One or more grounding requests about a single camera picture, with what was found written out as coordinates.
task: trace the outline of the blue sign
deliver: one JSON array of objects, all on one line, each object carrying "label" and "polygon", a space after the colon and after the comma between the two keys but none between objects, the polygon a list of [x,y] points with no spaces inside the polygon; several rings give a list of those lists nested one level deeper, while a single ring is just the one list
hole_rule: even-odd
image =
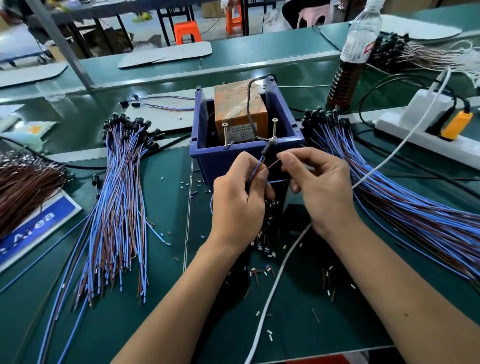
[{"label": "blue sign", "polygon": [[16,255],[46,233],[48,233],[47,235],[52,233],[62,223],[66,222],[68,217],[73,216],[75,210],[80,211],[71,200],[62,196],[37,216],[16,228],[0,242],[0,267],[10,259],[15,258]]}]

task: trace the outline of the pink plastic stool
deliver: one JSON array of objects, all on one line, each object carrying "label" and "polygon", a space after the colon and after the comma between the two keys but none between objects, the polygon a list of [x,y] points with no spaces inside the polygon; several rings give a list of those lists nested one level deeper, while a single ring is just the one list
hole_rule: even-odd
[{"label": "pink plastic stool", "polygon": [[330,13],[330,5],[317,6],[315,8],[305,8],[299,13],[299,21],[297,23],[297,29],[300,26],[300,20],[303,19],[307,22],[307,27],[314,26],[321,16],[325,17],[324,24],[330,24],[332,17]]}]

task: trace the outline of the metal screw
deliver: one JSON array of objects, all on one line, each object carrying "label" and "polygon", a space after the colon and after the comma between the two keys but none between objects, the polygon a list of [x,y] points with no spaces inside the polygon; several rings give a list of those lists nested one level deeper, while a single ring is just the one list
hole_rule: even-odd
[{"label": "metal screw", "polygon": [[223,126],[223,135],[225,137],[225,148],[227,148],[228,147],[228,129],[227,129],[228,123],[225,122],[222,124],[222,126]]},{"label": "metal screw", "polygon": [[273,118],[272,121],[273,121],[273,137],[276,137],[276,123],[278,123],[278,119]]}]

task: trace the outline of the yellow plug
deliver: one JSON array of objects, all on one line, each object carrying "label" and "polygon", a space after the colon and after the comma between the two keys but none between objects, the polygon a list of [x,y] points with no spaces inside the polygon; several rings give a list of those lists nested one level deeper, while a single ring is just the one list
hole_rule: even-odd
[{"label": "yellow plug", "polygon": [[458,138],[460,133],[467,127],[468,123],[472,120],[473,114],[460,111],[442,131],[440,137],[447,141],[454,141]]}]

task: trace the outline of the person's left hand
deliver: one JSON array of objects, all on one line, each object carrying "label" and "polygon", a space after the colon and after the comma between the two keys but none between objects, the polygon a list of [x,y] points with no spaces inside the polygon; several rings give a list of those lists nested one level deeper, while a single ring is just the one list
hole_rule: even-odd
[{"label": "person's left hand", "polygon": [[255,157],[242,152],[227,174],[214,182],[210,237],[238,248],[238,253],[243,252],[260,232],[265,216],[265,199],[275,198],[275,192],[267,182],[265,164],[260,165],[252,179],[249,194],[245,191],[245,183],[257,164]]}]

